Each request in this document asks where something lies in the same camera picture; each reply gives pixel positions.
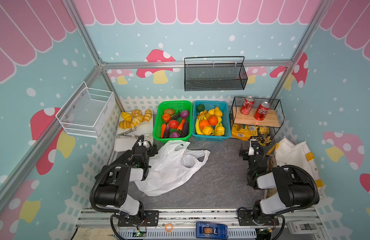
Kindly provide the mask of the yellow black snack bag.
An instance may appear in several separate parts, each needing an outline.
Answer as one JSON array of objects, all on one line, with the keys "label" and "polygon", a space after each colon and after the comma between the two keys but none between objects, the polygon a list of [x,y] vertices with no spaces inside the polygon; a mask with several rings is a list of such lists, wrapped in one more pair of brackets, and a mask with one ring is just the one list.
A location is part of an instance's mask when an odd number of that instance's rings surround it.
[{"label": "yellow black snack bag", "polygon": [[257,136],[255,137],[260,145],[268,146],[271,145],[271,134],[270,128],[268,127],[258,127]]}]

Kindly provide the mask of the white canvas tote bag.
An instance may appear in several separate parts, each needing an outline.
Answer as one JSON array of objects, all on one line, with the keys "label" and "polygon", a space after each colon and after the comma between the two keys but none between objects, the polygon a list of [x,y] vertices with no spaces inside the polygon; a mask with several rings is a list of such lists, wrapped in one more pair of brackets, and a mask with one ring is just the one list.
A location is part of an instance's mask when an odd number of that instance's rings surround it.
[{"label": "white canvas tote bag", "polygon": [[319,175],[315,156],[310,151],[306,141],[295,145],[284,137],[268,150],[267,154],[275,157],[278,166],[295,165],[307,171],[317,184],[319,197],[323,198],[324,182]]}]

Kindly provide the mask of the white plastic grocery bag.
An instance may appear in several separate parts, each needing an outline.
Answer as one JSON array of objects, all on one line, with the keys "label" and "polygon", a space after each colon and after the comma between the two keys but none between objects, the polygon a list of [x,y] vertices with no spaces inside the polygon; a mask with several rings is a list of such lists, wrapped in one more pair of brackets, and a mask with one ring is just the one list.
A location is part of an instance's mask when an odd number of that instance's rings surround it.
[{"label": "white plastic grocery bag", "polygon": [[149,197],[168,193],[199,171],[210,155],[208,150],[189,150],[190,142],[168,141],[158,154],[150,158],[149,173],[144,181],[135,182],[137,188]]}]

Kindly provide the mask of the yellow peach fruit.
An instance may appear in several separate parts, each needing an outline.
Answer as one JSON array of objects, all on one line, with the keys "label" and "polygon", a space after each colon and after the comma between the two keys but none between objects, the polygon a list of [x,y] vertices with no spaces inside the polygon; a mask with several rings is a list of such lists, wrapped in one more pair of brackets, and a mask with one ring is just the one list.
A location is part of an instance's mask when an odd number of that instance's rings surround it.
[{"label": "yellow peach fruit", "polygon": [[214,133],[214,129],[211,126],[205,126],[202,129],[202,134],[206,136],[210,136]]}]

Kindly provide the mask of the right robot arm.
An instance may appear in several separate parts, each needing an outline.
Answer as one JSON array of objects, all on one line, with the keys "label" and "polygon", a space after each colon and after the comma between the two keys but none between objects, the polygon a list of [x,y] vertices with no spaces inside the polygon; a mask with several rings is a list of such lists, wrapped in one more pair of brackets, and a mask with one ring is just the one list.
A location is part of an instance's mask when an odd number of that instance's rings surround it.
[{"label": "right robot arm", "polygon": [[248,186],[255,190],[277,190],[271,197],[257,200],[251,210],[238,209],[238,216],[244,224],[276,225],[279,215],[319,203],[318,186],[313,177],[295,165],[270,168],[272,157],[265,153],[258,141],[251,141],[247,149],[241,147],[239,156],[248,162]]}]

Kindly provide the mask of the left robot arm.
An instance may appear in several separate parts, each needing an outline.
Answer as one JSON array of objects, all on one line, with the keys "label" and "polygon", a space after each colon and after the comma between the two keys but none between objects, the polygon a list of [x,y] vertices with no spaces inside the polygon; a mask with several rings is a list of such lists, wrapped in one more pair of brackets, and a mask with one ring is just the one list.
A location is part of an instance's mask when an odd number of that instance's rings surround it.
[{"label": "left robot arm", "polygon": [[90,193],[92,209],[112,213],[113,217],[125,219],[135,226],[142,224],[146,219],[144,206],[128,194],[129,184],[147,179],[150,157],[157,153],[157,148],[140,135],[131,150],[103,166],[95,176],[96,182]]}]

